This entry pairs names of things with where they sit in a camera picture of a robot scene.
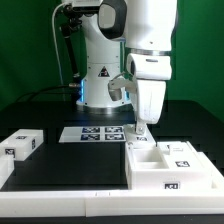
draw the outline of white platform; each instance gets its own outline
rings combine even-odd
[[[224,214],[224,178],[203,153],[150,133],[126,138],[129,190],[0,192],[0,217]]]

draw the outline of cable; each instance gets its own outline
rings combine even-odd
[[[61,61],[60,61],[60,57],[59,57],[59,51],[58,51],[58,44],[57,44],[57,37],[56,37],[56,32],[55,32],[55,16],[56,13],[58,11],[58,9],[64,5],[67,5],[68,2],[64,2],[60,5],[58,5],[55,9],[54,12],[52,14],[52,31],[53,31],[53,39],[54,39],[54,47],[55,47],[55,52],[56,52],[56,57],[57,57],[57,63],[58,63],[58,69],[59,69],[59,77],[60,77],[60,82],[61,85],[64,85],[64,80],[63,80],[63,75],[62,75],[62,69],[61,69]]]
[[[34,94],[34,92],[25,93],[25,94],[21,95],[20,97],[18,97],[18,98],[15,100],[15,103],[19,102],[20,99],[22,99],[24,96],[28,96],[28,95],[31,95],[31,94]]]
[[[69,85],[61,85],[61,86],[53,86],[53,87],[48,87],[45,89],[41,89],[35,93],[33,93],[28,99],[27,102],[30,102],[34,97],[36,97],[38,94],[45,92],[45,91],[49,91],[49,90],[54,90],[54,89],[64,89],[64,88],[70,88]]]

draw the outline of black cable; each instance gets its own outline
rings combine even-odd
[[[23,95],[21,95],[20,97],[18,97],[16,100],[15,100],[15,103],[18,103],[23,97],[25,97],[25,96],[28,96],[28,95],[31,95],[31,94],[34,94],[34,92],[32,92],[32,93],[25,93],[25,94],[23,94]],[[72,95],[72,94],[74,94],[74,92],[53,92],[53,93],[45,93],[45,92],[43,92],[43,93],[39,93],[39,94],[45,94],[45,95],[63,95],[63,94],[65,94],[65,95]]]
[[[15,103],[19,102],[20,99],[22,99],[24,96],[28,96],[28,95],[31,95],[31,94],[34,94],[34,92],[31,92],[31,93],[25,93],[25,94],[21,95],[20,97],[18,97],[18,98],[15,100]]]
[[[68,85],[61,85],[61,86],[52,86],[52,87],[48,87],[48,88],[44,88],[44,89],[41,89],[37,92],[34,92],[28,99],[27,99],[27,102],[30,102],[34,97],[36,97],[37,95],[39,95],[40,93],[42,92],[45,92],[45,91],[50,91],[50,90],[54,90],[54,89],[65,89],[65,88],[69,88]]]
[[[65,44],[66,44],[67,51],[68,51],[68,56],[69,56],[70,65],[71,65],[72,74],[73,74],[73,82],[81,82],[81,78],[79,76],[79,71],[78,71],[78,67],[77,67],[77,63],[76,63],[76,59],[75,59],[75,54],[74,54],[73,47],[72,47],[72,41],[70,38],[71,34],[73,32],[78,31],[78,28],[77,28],[78,25],[76,24],[76,26],[75,26],[77,28],[77,30],[75,29],[75,27],[73,30],[70,25],[71,24],[69,24],[69,23],[62,24],[60,26],[60,29],[61,29],[61,33],[65,39]]]

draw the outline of blue light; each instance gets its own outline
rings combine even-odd
[[[125,100],[126,101],[130,100],[129,92],[126,92],[126,91],[125,91]]]
[[[81,81],[81,97],[80,102],[84,102],[84,80]]]

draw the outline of white box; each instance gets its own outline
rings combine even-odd
[[[20,129],[0,143],[0,156],[13,155],[24,161],[43,143],[43,130]]]

